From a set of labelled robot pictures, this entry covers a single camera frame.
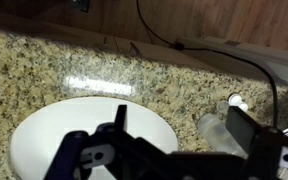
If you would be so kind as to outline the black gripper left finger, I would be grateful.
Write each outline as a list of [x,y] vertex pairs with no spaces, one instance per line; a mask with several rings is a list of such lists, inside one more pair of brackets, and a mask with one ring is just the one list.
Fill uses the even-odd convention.
[[127,128],[127,106],[119,105],[114,120],[114,127],[117,130],[125,130]]

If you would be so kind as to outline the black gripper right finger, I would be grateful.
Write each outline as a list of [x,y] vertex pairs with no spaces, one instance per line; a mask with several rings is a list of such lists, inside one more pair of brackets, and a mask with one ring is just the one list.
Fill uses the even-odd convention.
[[241,148],[249,153],[261,126],[238,106],[230,106],[226,118],[226,128]]

